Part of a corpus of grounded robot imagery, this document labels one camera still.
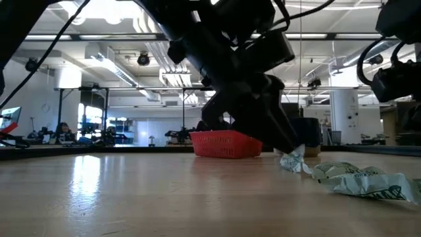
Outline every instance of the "white wall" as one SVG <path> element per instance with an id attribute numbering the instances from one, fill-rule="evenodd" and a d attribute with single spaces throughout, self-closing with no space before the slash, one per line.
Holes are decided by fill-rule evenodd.
<path id="1" fill-rule="evenodd" d="M 28 75 L 24 65 L 10 60 L 4 70 L 6 81 L 5 93 L 0 97 L 3 101 L 12 90 Z M 49 126 L 49 130 L 56 130 L 59 114 L 59 92 L 54 90 L 56 79 L 42 72 L 35 73 L 29 82 L 9 101 L 5 109 L 22 107 L 18 128 L 12 132 L 15 136 L 27 136 L 32 132 L 30 117 L 34 117 L 35 130 L 42 126 Z M 77 129 L 80 93 L 72 92 L 63 101 L 62 121 L 69 123 L 73 131 Z"/>
<path id="2" fill-rule="evenodd" d="M 330 122 L 330 106 L 314 106 L 304 108 L 304 117 L 316 118 L 320 122 Z M 376 137 L 383 133 L 383 126 L 380 123 L 379 107 L 359 107 L 359 128 L 360 132 Z"/>

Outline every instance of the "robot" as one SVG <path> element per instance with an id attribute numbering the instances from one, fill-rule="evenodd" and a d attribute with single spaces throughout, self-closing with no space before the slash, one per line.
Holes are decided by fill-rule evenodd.
<path id="1" fill-rule="evenodd" d="M 83 2 L 81 7 L 89 2 L 75 1 Z M 285 86 L 279 78 L 265 72 L 294 59 L 295 54 L 284 35 L 291 20 L 322 10 L 334 0 L 293 16 L 289 15 L 282 0 L 274 0 L 284 16 L 276 22 L 271 0 L 219 0 L 216 4 L 212 4 L 211 0 L 132 1 L 148 12 L 170 40 L 168 56 L 175 63 L 188 59 L 204 78 L 203 85 L 216 90 L 202 110 L 202 118 L 207 124 L 212 126 L 218 122 L 220 115 L 228 112 L 235 119 L 232 124 L 234 130 L 285 153 L 299 145 L 290 122 L 279 106 L 280 93 Z M 3 45 L 7 47 L 0 55 L 1 70 L 47 6 L 56 2 L 58 0 L 0 2 L 0 32 L 8 36 L 2 38 Z M 419 42 L 420 16 L 421 4 L 418 0 L 389 1 L 382 9 L 377 30 L 384 36 L 396 35 L 405 43 Z M 382 90 L 389 91 L 396 84 L 406 88 L 397 80 L 393 81 L 395 75 L 392 75 L 392 78 L 388 76 L 384 80 L 392 82 L 384 83 Z M 3 90 L 4 78 L 0 76 L 0 95 Z M 407 90 L 387 98 L 412 92 Z M 0 104 L 0 109 L 13 95 Z"/>

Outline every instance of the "table surface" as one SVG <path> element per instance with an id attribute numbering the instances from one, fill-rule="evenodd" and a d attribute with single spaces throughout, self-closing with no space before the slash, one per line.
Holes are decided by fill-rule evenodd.
<path id="1" fill-rule="evenodd" d="M 322 153 L 421 178 L 421 159 Z M 421 236 L 421 207 L 331 194 L 273 154 L 89 154 L 0 163 L 0 236 Z"/>

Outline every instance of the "red plastic basket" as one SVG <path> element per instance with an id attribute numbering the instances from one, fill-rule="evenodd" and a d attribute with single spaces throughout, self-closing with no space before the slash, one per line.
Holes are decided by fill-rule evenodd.
<path id="1" fill-rule="evenodd" d="M 236 131 L 190 133 L 195 154 L 202 157 L 246 158 L 259 156 L 262 142 Z"/>

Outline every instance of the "desk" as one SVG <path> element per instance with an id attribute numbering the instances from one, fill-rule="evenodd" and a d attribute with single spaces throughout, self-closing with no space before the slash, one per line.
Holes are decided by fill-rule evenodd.
<path id="1" fill-rule="evenodd" d="M 421 178 L 414 157 L 322 153 Z M 92 153 L 0 163 L 1 236 L 421 236 L 421 207 L 331 194 L 278 158 Z"/>

